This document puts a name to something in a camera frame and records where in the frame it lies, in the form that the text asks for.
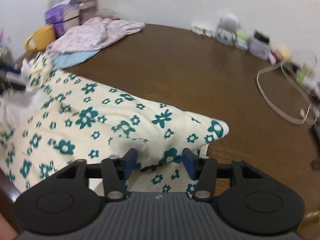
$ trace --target box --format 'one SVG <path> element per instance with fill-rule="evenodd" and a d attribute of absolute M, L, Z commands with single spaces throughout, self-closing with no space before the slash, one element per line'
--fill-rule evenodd
<path fill-rule="evenodd" d="M 69 4 L 57 4 L 45 13 L 45 23 L 53 24 L 56 37 L 59 38 L 67 29 L 80 25 L 79 4 L 71 2 Z"/>

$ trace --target screw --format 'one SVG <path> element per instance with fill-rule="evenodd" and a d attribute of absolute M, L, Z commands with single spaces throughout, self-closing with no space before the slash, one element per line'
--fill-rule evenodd
<path fill-rule="evenodd" d="M 115 155 L 110 155 L 109 156 L 109 159 L 111 159 L 111 160 L 116 160 L 116 159 L 118 159 L 119 157 L 118 156 L 115 156 Z"/>
<path fill-rule="evenodd" d="M 209 191 L 206 190 L 199 190 L 195 193 L 197 198 L 209 198 L 211 196 Z"/>
<path fill-rule="evenodd" d="M 110 191 L 110 192 L 108 193 L 108 198 L 110 198 L 110 199 L 120 199 L 120 198 L 122 198 L 122 197 L 123 197 L 122 192 L 117 191 L 117 190 L 115 190 L 115 191 Z"/>

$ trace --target cable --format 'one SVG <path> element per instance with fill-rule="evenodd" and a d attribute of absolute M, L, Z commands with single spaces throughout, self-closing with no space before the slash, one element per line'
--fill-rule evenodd
<path fill-rule="evenodd" d="M 288 74 L 285 72 L 283 65 L 284 65 L 284 61 L 281 61 L 277 64 L 275 64 L 274 66 L 270 66 L 270 67 L 266 67 L 264 69 L 261 69 L 258 71 L 257 73 L 257 78 L 256 78 L 256 82 L 258 85 L 258 88 L 260 90 L 261 95 L 263 96 L 264 100 L 267 102 L 267 104 L 274 110 L 276 111 L 280 116 L 282 116 L 283 118 L 285 118 L 286 120 L 288 120 L 289 122 L 295 123 L 295 124 L 304 124 L 305 122 L 307 124 L 313 125 L 316 123 L 318 117 L 319 117 L 319 110 L 311 103 L 310 99 L 306 96 L 306 94 L 304 93 L 304 91 L 301 89 L 300 86 L 298 86 L 289 76 Z M 305 114 L 302 115 L 303 119 L 297 119 L 297 118 L 293 118 L 289 115 L 287 115 L 286 113 L 284 113 L 283 111 L 281 111 L 278 107 L 276 107 L 265 95 L 265 93 L 263 92 L 260 83 L 259 83 L 259 76 L 261 74 L 267 73 L 269 71 L 275 70 L 277 68 L 281 68 L 282 73 L 284 74 L 284 76 L 287 78 L 287 80 L 290 82 L 290 84 L 296 88 L 296 90 L 298 90 L 298 92 L 302 95 L 303 99 L 307 102 L 308 106 L 308 110 Z M 311 112 L 313 112 L 314 115 L 314 119 L 309 119 L 308 118 L 308 114 L 309 111 L 311 110 Z"/>

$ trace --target cream fabric with teal flowers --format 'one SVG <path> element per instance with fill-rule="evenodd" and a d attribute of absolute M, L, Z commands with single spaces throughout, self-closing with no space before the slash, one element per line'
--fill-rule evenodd
<path fill-rule="evenodd" d="M 182 149 L 205 156 L 207 144 L 229 131 L 223 121 L 58 69 L 41 87 L 50 99 L 20 127 L 0 134 L 0 167 L 21 192 L 76 159 L 100 163 L 130 148 L 138 150 L 138 163 L 128 190 L 192 191 Z"/>

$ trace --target wooden table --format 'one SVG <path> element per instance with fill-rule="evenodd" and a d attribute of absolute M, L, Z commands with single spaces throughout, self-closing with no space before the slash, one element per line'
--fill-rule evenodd
<path fill-rule="evenodd" d="M 256 85 L 269 63 L 191 31 L 147 25 L 67 71 L 135 96 L 224 120 L 229 134 L 209 145 L 221 163 L 243 159 L 296 191 L 306 212 L 320 209 L 320 174 L 310 162 L 319 149 L 310 126 L 294 125 L 275 113 Z M 281 71 L 260 77 L 269 99 L 298 117 L 305 103 Z M 227 189 L 218 180 L 217 193 Z M 310 238 L 317 225 L 302 224 Z"/>

